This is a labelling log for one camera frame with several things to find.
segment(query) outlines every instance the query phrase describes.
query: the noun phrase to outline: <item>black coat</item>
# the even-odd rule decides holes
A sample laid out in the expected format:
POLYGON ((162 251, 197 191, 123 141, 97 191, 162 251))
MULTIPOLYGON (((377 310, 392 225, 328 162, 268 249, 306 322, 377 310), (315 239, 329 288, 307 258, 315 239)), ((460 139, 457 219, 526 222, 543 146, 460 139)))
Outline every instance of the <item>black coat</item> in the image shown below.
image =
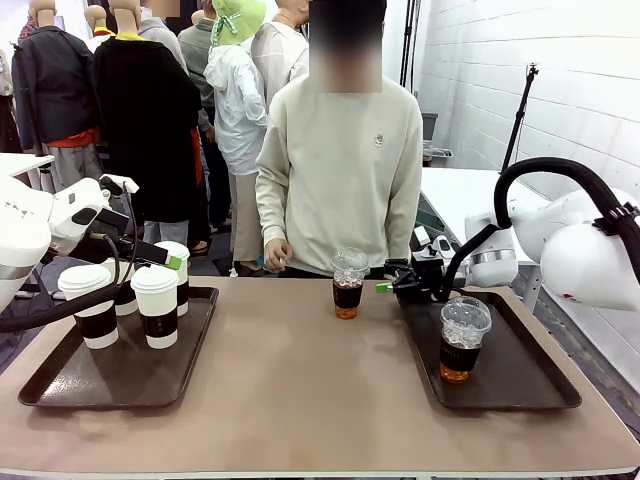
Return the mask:
POLYGON ((111 38, 95 55, 96 91, 113 173, 140 186, 145 220, 188 220, 197 202, 191 130, 200 92, 161 43, 111 38))
POLYGON ((23 87, 29 89, 41 142, 63 140, 97 127, 93 55, 85 43, 51 26, 38 28, 20 47, 24 70, 14 55, 11 71, 22 147, 27 150, 34 143, 23 87))

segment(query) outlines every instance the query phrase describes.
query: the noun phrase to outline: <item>hand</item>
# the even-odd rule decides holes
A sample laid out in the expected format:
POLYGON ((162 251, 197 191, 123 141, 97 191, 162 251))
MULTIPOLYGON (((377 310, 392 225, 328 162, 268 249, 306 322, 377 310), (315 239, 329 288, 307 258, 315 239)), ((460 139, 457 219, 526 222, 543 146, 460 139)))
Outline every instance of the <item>hand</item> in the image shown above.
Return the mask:
POLYGON ((209 130, 204 132, 204 136, 209 143, 216 143, 216 129, 211 127, 209 130))
POLYGON ((274 272, 284 272, 292 257, 293 248, 281 238, 274 238, 264 249, 264 263, 274 272))

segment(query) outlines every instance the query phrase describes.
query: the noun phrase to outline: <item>green bucket hat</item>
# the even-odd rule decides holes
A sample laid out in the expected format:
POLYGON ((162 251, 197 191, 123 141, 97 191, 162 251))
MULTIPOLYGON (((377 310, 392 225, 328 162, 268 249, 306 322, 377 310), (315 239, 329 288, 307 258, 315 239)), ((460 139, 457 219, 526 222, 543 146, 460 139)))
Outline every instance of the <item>green bucket hat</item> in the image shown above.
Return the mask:
POLYGON ((211 43, 238 45, 255 35, 267 14, 267 5, 260 0, 213 0, 218 17, 211 31, 211 43))

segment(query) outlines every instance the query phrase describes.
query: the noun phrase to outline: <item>dark gray jacket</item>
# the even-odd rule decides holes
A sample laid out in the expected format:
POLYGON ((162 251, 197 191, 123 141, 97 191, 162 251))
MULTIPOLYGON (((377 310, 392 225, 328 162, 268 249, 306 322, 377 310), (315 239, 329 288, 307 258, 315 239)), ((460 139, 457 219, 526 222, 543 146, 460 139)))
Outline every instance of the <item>dark gray jacket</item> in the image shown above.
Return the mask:
POLYGON ((32 121, 45 144, 97 127, 93 55, 85 43, 51 26, 37 29, 20 46, 22 69, 14 55, 12 75, 22 147, 33 148, 32 121), (34 119, 24 87, 29 89, 34 119))

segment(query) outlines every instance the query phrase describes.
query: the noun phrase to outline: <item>beige pants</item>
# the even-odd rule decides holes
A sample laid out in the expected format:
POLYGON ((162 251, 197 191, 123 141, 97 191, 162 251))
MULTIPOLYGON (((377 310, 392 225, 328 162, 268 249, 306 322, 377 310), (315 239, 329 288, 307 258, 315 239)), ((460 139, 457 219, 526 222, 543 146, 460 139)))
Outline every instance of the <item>beige pants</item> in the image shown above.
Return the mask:
POLYGON ((234 262, 251 262, 262 256, 262 229, 256 202, 257 173, 229 174, 232 225, 231 251, 234 262))

